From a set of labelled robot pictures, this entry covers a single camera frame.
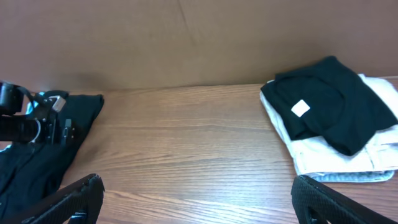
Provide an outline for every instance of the brown backdrop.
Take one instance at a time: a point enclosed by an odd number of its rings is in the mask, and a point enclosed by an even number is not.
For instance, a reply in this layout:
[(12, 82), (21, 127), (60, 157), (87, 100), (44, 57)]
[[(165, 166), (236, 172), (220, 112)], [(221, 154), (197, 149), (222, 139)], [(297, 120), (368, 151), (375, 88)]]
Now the brown backdrop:
[(1, 78), (34, 90), (261, 83), (336, 55), (398, 70), (398, 1), (0, 0)]

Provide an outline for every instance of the stack of folded clothes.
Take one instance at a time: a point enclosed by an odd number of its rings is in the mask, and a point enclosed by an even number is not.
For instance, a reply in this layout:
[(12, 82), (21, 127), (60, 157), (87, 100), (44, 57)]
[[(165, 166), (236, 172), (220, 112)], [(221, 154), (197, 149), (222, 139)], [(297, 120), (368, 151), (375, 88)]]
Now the stack of folded clothes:
[(336, 57), (280, 73), (260, 99), (298, 175), (324, 182), (380, 182), (398, 169), (398, 92)]

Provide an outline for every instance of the white tag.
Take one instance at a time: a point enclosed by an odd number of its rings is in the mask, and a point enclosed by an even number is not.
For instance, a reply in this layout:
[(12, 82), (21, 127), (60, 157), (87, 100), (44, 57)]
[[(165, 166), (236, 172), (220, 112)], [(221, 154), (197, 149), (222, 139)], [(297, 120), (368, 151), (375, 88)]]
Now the white tag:
[(306, 104), (303, 100), (300, 100), (296, 105), (292, 107), (293, 113), (295, 113), (299, 118), (303, 116), (305, 112), (310, 109), (309, 105)]

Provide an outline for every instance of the black t-shirt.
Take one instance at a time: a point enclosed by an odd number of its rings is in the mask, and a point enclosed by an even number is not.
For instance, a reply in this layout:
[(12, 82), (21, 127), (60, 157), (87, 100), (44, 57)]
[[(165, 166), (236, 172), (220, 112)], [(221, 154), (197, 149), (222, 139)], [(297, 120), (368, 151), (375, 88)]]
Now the black t-shirt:
[(59, 112), (60, 123), (72, 119), (79, 134), (70, 144), (14, 143), (0, 153), (0, 219), (33, 206), (59, 189), (63, 175), (86, 138), (104, 99), (98, 96), (68, 96), (66, 92), (49, 91), (45, 96), (61, 95), (66, 99)]
[[(261, 91), (282, 117), (291, 140), (323, 136), (348, 156), (360, 151), (377, 130), (398, 123), (375, 92), (333, 56), (277, 74)], [(300, 100), (310, 107), (301, 117), (292, 112)]]

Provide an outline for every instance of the white square patch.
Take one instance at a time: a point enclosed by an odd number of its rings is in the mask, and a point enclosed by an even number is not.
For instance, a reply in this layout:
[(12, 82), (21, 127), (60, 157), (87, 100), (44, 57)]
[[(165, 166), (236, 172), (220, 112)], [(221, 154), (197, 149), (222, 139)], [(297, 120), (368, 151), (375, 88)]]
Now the white square patch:
[(309, 105), (306, 104), (303, 100), (300, 100), (296, 105), (292, 107), (293, 113), (295, 113), (299, 118), (303, 116), (305, 112), (310, 109)]

